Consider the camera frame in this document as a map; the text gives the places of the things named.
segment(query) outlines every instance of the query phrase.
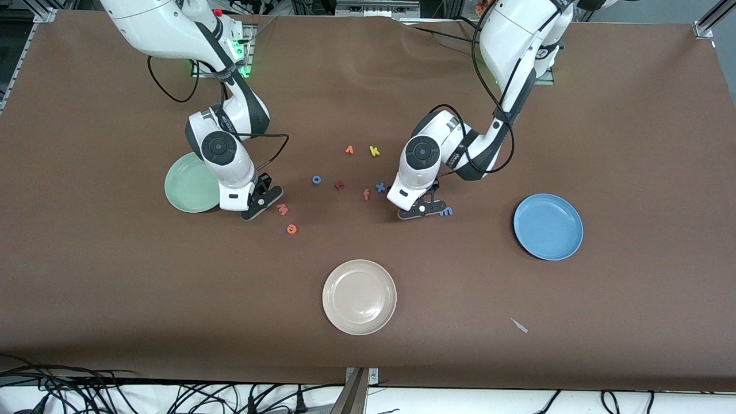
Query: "blue plate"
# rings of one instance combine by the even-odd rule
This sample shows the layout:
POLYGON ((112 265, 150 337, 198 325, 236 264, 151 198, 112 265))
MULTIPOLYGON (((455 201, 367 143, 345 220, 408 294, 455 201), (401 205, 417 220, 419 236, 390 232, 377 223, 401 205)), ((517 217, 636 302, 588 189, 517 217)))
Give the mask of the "blue plate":
POLYGON ((583 222, 575 208, 552 194, 527 197, 516 208, 514 231, 519 243, 544 260, 572 256, 583 242, 583 222))

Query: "white plate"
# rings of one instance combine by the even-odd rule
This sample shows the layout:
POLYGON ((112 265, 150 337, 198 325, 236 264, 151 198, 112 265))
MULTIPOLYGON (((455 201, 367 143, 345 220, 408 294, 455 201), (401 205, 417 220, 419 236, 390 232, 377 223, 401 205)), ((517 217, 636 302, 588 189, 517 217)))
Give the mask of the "white plate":
POLYGON ((396 285, 378 263, 351 260, 327 277, 322 306, 337 329, 351 335, 372 334, 394 314, 396 285))

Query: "plate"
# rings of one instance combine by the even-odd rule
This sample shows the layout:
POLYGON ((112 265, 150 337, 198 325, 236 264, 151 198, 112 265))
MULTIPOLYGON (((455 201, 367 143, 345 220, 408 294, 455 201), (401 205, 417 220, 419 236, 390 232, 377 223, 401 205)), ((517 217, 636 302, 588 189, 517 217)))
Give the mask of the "plate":
POLYGON ((514 231, 529 253, 544 260, 567 259, 583 242, 580 215, 553 194, 535 194, 522 201, 514 215, 514 231))
POLYGON ((220 203, 217 177, 194 152, 171 166, 163 189, 171 205, 187 213, 201 213, 220 203))
POLYGON ((351 260, 327 277, 322 306, 337 329, 351 335, 372 334, 383 328, 396 310, 396 285, 378 263, 351 260))

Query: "brown table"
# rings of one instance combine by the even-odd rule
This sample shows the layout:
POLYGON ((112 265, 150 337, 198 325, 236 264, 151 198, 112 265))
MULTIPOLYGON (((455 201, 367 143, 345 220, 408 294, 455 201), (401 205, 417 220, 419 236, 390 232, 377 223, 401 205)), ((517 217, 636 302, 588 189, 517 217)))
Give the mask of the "brown table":
MULTIPOLYGON (((736 119, 711 42, 634 24, 574 24, 565 40, 509 167, 442 179, 455 214, 402 222, 362 192, 392 182, 418 120, 446 102, 490 122, 467 43, 386 18, 279 18, 249 82, 269 132, 291 134, 266 169, 290 211, 244 222, 163 193, 216 82, 174 103, 104 13, 62 11, 0 118, 0 350, 178 379, 340 382, 365 365, 392 385, 736 390, 736 119), (538 192, 584 221, 562 262, 514 238, 514 208, 538 192), (322 311, 327 274, 355 258, 398 291, 367 337, 322 311)), ((188 93, 183 62, 154 69, 188 93)), ((256 163, 279 145, 246 143, 256 163)))

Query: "white robotic arm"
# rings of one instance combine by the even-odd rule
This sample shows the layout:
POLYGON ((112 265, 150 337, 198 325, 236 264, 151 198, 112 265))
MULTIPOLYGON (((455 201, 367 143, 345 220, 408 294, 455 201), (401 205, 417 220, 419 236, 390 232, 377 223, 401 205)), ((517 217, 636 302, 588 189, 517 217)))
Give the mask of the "white robotic arm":
POLYGON ((400 208, 399 218, 439 213, 434 203, 440 202, 433 197, 425 203, 423 197, 434 193, 441 163, 464 180, 480 180, 491 172, 537 71, 544 72, 553 63, 573 6, 570 0, 499 0, 484 12, 479 25, 486 14, 479 48, 503 92, 500 108, 484 135, 446 110, 433 110, 420 121, 401 152, 399 171, 388 193, 400 208))
POLYGON ((246 84, 230 52, 242 23, 215 16, 206 0, 101 0, 120 33, 151 56, 206 63, 231 91, 222 105, 189 116, 185 136, 192 150, 217 176, 220 208, 242 211, 252 220, 282 194, 270 177, 256 175, 241 140, 263 134, 270 118, 266 106, 246 84))

